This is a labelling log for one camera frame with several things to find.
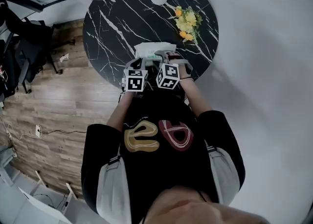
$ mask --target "round table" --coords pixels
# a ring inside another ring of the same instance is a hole
[[[200,14],[198,45],[182,42],[175,7],[191,6]],[[135,57],[134,46],[142,42],[168,42],[193,66],[196,80],[209,67],[218,45],[218,23],[208,0],[167,0],[158,6],[151,0],[93,0],[84,20],[83,41],[87,57],[96,71],[121,87],[125,64]]]

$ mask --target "wooden floor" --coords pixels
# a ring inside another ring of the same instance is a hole
[[[54,63],[64,73],[57,75],[47,64],[28,85],[32,89],[7,98],[1,116],[5,124],[11,123],[18,136],[35,135],[40,124],[44,132],[56,129],[86,131],[93,123],[105,124],[117,105],[120,89],[109,84],[90,65],[82,42],[83,21],[67,22],[55,31],[55,42],[75,39],[75,45],[65,45],[52,55]],[[60,57],[69,53],[69,60]],[[86,134],[43,134],[41,138],[24,136],[13,143],[18,157],[12,165],[37,180],[39,170],[44,181],[53,189],[65,193],[66,182],[82,197],[81,165]],[[7,140],[4,127],[0,127],[0,142]]]

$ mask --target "white paper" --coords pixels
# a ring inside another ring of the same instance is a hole
[[[155,52],[159,50],[176,51],[176,45],[167,42],[146,42],[135,46],[135,57],[155,58]]]
[[[60,62],[63,62],[63,61],[68,61],[68,54],[66,54],[60,58]]]

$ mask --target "black t-shirt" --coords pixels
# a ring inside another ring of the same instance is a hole
[[[134,98],[123,133],[105,125],[88,127],[82,166],[82,188],[96,212],[99,171],[120,146],[128,181],[132,223],[139,223],[157,196],[180,185],[207,193],[218,202],[208,145],[232,158],[242,185],[245,169],[236,139],[223,113],[207,111],[197,119],[175,96],[147,93]]]

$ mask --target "black marble tabletop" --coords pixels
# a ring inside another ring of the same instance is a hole
[[[84,46],[92,66],[113,85],[120,87],[125,64],[135,57],[134,46],[142,42],[169,42],[193,66],[192,77],[199,78],[209,67],[218,45],[215,13],[208,0],[167,0],[158,6],[151,0],[93,0],[83,29]],[[200,12],[198,45],[182,42],[175,7],[191,6]]]

